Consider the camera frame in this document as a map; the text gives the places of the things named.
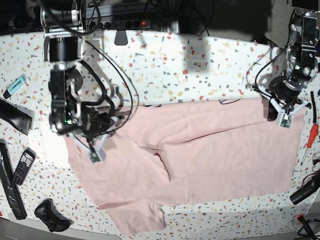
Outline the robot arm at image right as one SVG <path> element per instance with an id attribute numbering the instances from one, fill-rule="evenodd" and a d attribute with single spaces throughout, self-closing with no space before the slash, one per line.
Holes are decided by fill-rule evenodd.
<path id="1" fill-rule="evenodd" d="M 285 54 L 286 70 L 268 85 L 270 94 L 268 121 L 275 121 L 280 114 L 286 117 L 294 114 L 295 104 L 303 105 L 299 94 L 320 72 L 320 59 L 317 57 L 317 44 L 320 40 L 318 0 L 288 0 L 294 8 L 289 21 L 288 42 L 272 62 Z"/>

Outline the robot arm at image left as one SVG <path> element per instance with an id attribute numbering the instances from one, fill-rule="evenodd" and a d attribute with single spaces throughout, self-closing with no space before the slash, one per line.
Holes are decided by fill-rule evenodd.
<path id="1" fill-rule="evenodd" d="M 41 0 L 40 22 L 44 30 L 43 60 L 50 62 L 48 83 L 51 94 L 49 125 L 58 135 L 80 134 L 87 139 L 104 135 L 117 122 L 115 105 L 104 84 L 82 59 L 81 37 L 97 27 L 86 27 L 84 0 Z M 99 100 L 82 101 L 78 92 L 83 76 L 76 68 L 79 62 L 96 80 L 102 94 Z"/>

